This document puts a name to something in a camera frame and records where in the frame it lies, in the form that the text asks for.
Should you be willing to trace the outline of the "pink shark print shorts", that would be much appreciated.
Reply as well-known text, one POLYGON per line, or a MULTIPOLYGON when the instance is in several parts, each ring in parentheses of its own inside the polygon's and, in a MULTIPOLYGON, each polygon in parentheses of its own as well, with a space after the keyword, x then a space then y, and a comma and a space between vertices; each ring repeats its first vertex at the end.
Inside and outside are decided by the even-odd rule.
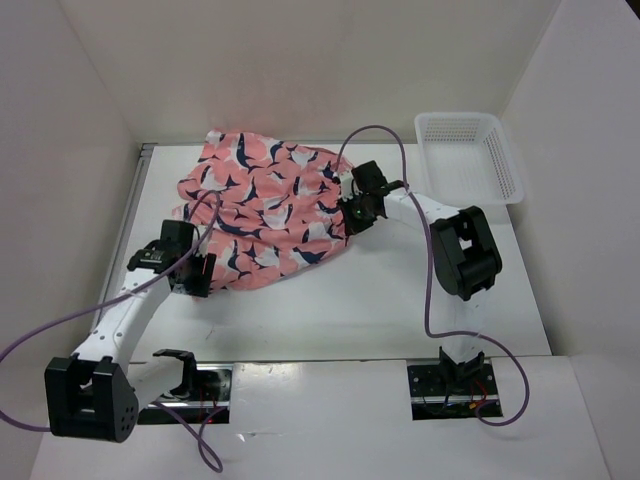
POLYGON ((331 150, 210 131, 177 183, 182 203, 172 215, 213 228, 211 290, 263 288, 341 253, 347 235, 334 179, 352 167, 331 150))

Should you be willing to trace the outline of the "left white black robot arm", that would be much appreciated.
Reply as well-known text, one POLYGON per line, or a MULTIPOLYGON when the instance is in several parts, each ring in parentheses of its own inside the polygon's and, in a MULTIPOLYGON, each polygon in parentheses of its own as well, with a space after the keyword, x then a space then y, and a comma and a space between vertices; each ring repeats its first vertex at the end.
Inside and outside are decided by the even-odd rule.
POLYGON ((131 371, 132 355, 154 314, 173 293, 205 298, 216 257, 203 255, 195 225, 166 220, 160 237, 129 260, 118 297, 66 358, 44 372, 49 428, 58 437, 121 443, 139 413, 166 393, 185 400, 200 385, 193 353, 161 349, 131 371))

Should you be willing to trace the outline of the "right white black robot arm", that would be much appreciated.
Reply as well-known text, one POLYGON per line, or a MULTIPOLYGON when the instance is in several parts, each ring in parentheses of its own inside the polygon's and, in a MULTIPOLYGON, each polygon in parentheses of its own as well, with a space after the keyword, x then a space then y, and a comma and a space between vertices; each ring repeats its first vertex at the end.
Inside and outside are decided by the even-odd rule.
POLYGON ((480 347, 489 290, 502 270, 502 259, 482 209, 458 209, 422 194, 405 182, 388 181, 374 161, 337 175, 346 233, 372 227, 378 218, 392 219, 429 234, 431 285, 447 294, 448 312, 440 340, 438 378, 448 393, 460 393, 479 376, 485 355, 480 347))

